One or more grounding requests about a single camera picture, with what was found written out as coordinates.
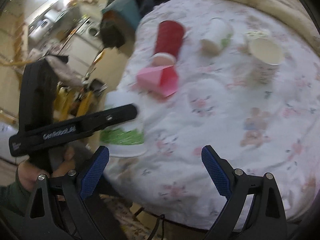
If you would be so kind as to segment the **dark green sleeve forearm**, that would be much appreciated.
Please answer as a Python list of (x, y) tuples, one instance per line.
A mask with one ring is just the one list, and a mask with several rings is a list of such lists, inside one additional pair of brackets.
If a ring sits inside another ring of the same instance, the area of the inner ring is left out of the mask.
[(8, 186), (1, 186), (1, 213), (23, 217), (29, 198), (30, 192), (22, 186), (16, 171), (15, 181)]

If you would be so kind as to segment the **person's left hand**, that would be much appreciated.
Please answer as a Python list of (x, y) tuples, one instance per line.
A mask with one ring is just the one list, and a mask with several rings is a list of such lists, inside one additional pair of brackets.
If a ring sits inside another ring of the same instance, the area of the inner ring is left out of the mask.
[(49, 174), (47, 171), (31, 164), (28, 160), (23, 161), (20, 163), (17, 169), (18, 178), (21, 185), (28, 192), (32, 192), (39, 175), (45, 174), (48, 177), (64, 176), (69, 170), (75, 169), (74, 155), (74, 149), (72, 147), (68, 147), (63, 156), (64, 161), (52, 174)]

